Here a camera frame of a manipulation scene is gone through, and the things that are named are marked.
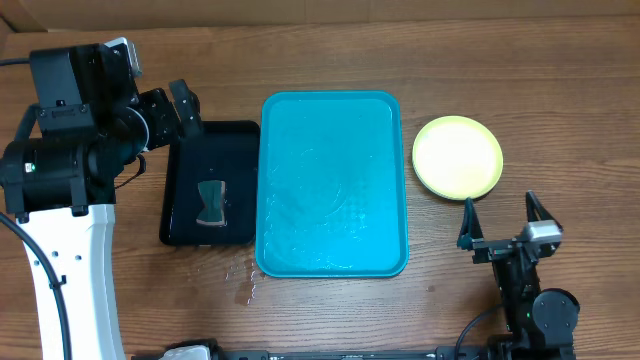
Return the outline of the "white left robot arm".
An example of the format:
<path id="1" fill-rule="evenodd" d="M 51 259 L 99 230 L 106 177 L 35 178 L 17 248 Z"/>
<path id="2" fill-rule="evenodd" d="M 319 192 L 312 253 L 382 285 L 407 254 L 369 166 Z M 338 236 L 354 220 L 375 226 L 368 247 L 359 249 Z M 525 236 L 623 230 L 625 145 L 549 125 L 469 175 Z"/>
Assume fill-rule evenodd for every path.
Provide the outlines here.
<path id="1" fill-rule="evenodd" d="M 176 80 L 138 93 L 99 85 L 86 101 L 28 108 L 1 158 L 1 221 L 31 263 L 43 356 L 123 359 L 113 280 L 115 180 L 143 152 L 202 126 L 197 95 Z"/>

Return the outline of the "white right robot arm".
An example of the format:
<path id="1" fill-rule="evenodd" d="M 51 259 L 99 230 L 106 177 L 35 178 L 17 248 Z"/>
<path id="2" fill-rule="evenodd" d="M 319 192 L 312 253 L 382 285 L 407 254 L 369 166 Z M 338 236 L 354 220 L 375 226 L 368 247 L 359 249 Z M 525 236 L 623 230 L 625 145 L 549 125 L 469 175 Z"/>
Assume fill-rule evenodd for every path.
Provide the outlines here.
<path id="1" fill-rule="evenodd" d="M 455 359 L 572 359 L 573 332 L 580 304 L 570 292 L 540 287 L 536 266 L 554 255 L 561 245 L 562 225 L 539 202 L 535 193 L 525 195 L 527 223 L 518 235 L 504 240 L 487 240 L 474 208 L 465 200 L 457 246 L 473 253 L 475 264 L 490 263 L 500 292 L 500 303 L 476 316 L 459 335 Z M 462 350 L 466 335 L 480 321 L 504 311 L 508 333 L 494 335 L 485 348 L 473 353 Z"/>

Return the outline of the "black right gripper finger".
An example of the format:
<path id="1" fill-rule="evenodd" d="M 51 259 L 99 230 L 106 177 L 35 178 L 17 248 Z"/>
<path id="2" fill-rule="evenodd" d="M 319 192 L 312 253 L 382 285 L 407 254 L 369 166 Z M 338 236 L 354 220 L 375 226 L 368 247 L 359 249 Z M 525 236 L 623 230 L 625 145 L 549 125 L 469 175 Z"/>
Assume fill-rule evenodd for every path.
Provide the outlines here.
<path id="1" fill-rule="evenodd" d="M 473 199 L 468 197 L 464 201 L 464 214 L 457 246 L 463 250 L 472 250 L 473 242 L 483 239 L 484 235 L 474 207 Z"/>
<path id="2" fill-rule="evenodd" d="M 556 219 L 541 204 L 532 190 L 526 192 L 525 204 L 528 222 L 556 221 Z"/>

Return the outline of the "green brown sponge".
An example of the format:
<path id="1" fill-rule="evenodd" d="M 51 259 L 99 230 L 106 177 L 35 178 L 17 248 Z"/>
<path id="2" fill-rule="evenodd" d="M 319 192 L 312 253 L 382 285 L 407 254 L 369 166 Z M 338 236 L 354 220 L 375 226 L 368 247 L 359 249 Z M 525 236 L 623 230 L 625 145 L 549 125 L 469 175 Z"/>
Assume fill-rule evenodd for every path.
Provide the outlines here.
<path id="1" fill-rule="evenodd" d="M 210 227 L 225 226 L 226 183 L 220 180 L 203 181 L 198 184 L 198 191 L 203 208 L 198 214 L 196 222 Z"/>

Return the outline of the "yellow plate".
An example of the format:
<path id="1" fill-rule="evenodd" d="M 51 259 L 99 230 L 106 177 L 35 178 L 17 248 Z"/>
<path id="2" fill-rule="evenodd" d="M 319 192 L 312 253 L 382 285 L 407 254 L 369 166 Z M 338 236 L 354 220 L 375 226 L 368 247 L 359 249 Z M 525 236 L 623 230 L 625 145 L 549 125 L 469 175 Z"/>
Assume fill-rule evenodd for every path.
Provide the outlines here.
<path id="1" fill-rule="evenodd" d="M 417 178 L 429 191 L 454 201 L 488 194 L 504 166 L 495 135 L 480 122 L 458 115 L 424 125 L 414 139 L 411 159 Z"/>

